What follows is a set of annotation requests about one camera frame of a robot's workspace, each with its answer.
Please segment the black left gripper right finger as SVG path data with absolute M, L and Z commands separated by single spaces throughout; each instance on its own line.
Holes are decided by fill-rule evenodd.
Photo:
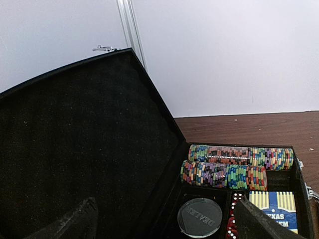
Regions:
M 246 198 L 237 202 L 234 217 L 240 239 L 303 238 L 278 224 Z

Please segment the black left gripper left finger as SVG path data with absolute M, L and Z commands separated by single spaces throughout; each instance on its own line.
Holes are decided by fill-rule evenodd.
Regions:
M 29 235 L 28 239 L 94 239 L 98 223 L 96 199 L 89 197 L 60 219 Z

